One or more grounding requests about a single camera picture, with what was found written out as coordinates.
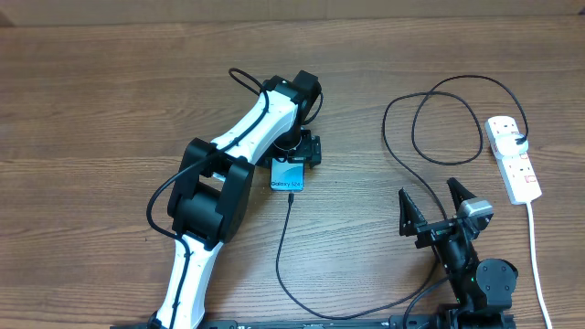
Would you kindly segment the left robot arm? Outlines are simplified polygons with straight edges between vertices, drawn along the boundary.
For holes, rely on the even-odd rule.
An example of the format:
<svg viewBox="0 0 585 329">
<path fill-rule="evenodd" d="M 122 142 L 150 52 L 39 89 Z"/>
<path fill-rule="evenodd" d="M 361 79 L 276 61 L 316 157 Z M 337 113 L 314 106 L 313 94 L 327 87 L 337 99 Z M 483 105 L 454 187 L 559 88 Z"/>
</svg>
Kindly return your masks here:
<svg viewBox="0 0 585 329">
<path fill-rule="evenodd" d="M 154 192 L 172 190 L 166 235 L 176 255 L 165 300 L 148 328 L 202 323 L 215 261 L 245 218 L 256 168 L 270 169 L 273 190 L 293 192 L 303 189 L 305 168 L 321 162 L 320 139 L 305 127 L 322 106 L 318 78 L 302 70 L 293 80 L 255 80 L 250 90 L 258 97 L 251 110 L 212 141 L 192 140 L 178 172 Z"/>
</svg>

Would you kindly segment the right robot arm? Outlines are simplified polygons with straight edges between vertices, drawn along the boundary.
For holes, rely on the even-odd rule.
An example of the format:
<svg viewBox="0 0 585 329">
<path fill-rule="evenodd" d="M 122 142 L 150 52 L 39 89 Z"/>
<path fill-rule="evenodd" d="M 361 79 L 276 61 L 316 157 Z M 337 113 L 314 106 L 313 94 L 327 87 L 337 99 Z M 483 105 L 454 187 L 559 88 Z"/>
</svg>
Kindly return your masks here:
<svg viewBox="0 0 585 329">
<path fill-rule="evenodd" d="M 478 258 L 473 241 L 485 230 L 494 215 L 493 206 L 450 178 L 447 185 L 456 214 L 452 218 L 430 223 L 422 215 L 405 189 L 399 190 L 399 234 L 414 236 L 418 249 L 433 248 L 445 277 L 421 291 L 401 316 L 404 328 L 514 328 L 512 307 L 517 268 L 502 259 Z M 410 316 L 419 300 L 448 282 L 455 303 L 442 304 L 437 312 Z"/>
</svg>

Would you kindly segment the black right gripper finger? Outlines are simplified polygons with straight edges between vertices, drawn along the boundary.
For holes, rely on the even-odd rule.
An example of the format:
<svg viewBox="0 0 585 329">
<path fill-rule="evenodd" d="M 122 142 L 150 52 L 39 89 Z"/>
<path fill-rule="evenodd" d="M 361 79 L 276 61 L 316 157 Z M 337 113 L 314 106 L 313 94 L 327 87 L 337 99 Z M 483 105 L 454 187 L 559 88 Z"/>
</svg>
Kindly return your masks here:
<svg viewBox="0 0 585 329">
<path fill-rule="evenodd" d="M 399 212 L 400 236 L 416 235 L 420 227 L 428 224 L 404 188 L 399 190 Z"/>
<path fill-rule="evenodd" d="M 458 211 L 464 201 L 476 198 L 476 195 L 465 188 L 456 178 L 451 177 L 447 180 L 452 202 L 456 211 Z"/>
</svg>

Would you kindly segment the Samsung Galaxy smartphone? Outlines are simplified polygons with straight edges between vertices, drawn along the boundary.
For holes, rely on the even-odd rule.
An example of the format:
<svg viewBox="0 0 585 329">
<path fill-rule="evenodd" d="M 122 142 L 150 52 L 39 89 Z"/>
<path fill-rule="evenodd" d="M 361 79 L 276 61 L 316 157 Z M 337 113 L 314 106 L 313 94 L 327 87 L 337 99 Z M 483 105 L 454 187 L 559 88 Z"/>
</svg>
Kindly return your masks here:
<svg viewBox="0 0 585 329">
<path fill-rule="evenodd" d="M 303 163 L 271 160 L 271 189 L 274 191 L 296 192 L 303 190 Z"/>
</svg>

